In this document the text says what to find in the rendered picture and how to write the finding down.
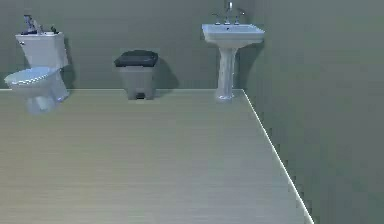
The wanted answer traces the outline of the grey pedal bin black lid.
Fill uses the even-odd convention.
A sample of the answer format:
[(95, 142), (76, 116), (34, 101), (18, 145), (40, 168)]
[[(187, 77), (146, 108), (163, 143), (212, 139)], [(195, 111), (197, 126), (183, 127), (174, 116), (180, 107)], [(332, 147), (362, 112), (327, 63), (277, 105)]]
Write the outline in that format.
[(129, 100), (136, 100), (139, 94), (147, 100), (154, 98), (158, 59), (156, 52), (136, 49), (126, 51), (114, 60)]

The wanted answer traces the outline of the white toilet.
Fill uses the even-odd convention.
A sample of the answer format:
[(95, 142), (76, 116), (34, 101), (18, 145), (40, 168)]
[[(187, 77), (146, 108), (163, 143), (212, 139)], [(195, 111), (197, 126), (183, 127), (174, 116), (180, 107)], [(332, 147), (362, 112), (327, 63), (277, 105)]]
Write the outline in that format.
[(69, 64), (64, 34), (16, 34), (15, 38), (29, 67), (7, 75), (4, 82), (30, 114), (48, 113), (69, 96), (61, 76)]

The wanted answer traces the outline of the silver sink faucet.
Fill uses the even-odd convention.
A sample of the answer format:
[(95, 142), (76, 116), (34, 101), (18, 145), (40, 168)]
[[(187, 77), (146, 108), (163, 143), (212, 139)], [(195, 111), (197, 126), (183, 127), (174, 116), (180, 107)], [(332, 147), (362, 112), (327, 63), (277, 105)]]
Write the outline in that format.
[(240, 17), (245, 15), (245, 10), (237, 7), (234, 8), (233, 0), (224, 0), (224, 15), (212, 13), (215, 17), (215, 25), (239, 25)]

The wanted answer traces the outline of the white pedestal sink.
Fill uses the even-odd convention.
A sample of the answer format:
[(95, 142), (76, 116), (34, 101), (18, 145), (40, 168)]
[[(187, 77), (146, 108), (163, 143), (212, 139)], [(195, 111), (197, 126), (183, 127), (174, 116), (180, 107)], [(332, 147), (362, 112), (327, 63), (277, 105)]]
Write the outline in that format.
[(220, 53), (218, 84), (215, 97), (229, 101), (234, 97), (233, 82), (237, 51), (262, 43), (265, 31), (254, 24), (202, 24), (204, 40), (218, 47)]

